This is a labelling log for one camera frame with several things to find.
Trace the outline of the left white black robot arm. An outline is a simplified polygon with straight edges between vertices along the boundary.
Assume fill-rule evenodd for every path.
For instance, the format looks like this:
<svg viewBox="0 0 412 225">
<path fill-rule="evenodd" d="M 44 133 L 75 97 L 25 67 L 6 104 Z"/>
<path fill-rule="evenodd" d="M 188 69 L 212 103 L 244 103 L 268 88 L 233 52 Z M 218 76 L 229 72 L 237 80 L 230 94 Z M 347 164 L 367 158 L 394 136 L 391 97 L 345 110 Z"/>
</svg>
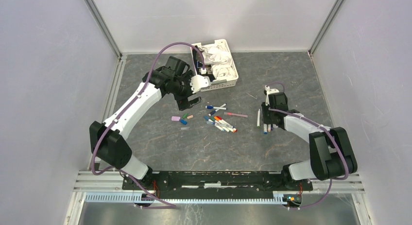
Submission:
<svg viewBox="0 0 412 225">
<path fill-rule="evenodd" d="M 142 79 L 132 96 L 109 118 L 90 125 L 90 145 L 93 157 L 124 171 L 134 178 L 141 190 L 153 183 L 151 168 L 138 160 L 126 140 L 145 113 L 165 95 L 172 94 L 180 111 L 192 108 L 200 97 L 189 97 L 210 85 L 207 77 L 197 75 L 189 64 L 169 57 L 165 66 L 151 69 Z"/>
</svg>

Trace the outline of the green white marker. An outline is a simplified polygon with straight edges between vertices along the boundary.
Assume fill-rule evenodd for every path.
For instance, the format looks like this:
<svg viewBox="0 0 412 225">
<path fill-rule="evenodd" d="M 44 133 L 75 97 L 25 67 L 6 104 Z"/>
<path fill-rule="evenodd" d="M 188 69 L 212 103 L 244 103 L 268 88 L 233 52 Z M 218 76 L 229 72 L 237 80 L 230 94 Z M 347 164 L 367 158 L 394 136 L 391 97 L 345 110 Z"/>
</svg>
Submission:
<svg viewBox="0 0 412 225">
<path fill-rule="evenodd" d="M 260 115 L 261 115 L 261 110 L 259 109 L 257 112 L 257 127 L 260 127 Z"/>
</svg>

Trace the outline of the pink pen cap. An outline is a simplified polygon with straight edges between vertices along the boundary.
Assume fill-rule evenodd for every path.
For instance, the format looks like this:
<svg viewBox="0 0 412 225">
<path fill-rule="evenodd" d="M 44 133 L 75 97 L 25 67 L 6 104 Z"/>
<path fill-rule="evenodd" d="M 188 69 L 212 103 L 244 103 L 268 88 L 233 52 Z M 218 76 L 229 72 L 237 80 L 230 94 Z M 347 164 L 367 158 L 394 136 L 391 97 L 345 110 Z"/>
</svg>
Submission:
<svg viewBox="0 0 412 225">
<path fill-rule="evenodd" d="M 180 118 L 179 116 L 172 116 L 172 117 L 171 117 L 171 120 L 172 120 L 172 121 L 180 121 L 180 119 L 181 119 L 181 118 Z"/>
</svg>

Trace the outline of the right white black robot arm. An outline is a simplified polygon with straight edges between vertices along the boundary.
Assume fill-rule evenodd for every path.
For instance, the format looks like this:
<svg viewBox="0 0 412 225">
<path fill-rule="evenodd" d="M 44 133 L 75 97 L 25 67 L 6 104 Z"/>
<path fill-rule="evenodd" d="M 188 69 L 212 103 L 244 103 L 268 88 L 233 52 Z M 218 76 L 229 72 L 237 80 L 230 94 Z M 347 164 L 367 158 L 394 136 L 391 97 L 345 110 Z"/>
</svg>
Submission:
<svg viewBox="0 0 412 225">
<path fill-rule="evenodd" d="M 347 131 L 318 124 L 297 110 L 290 110 L 284 92 L 270 90 L 261 104 L 264 132 L 280 128 L 297 135 L 309 145 L 309 159 L 285 165 L 281 185 L 295 189 L 300 180 L 345 180 L 358 170 Z"/>
</svg>

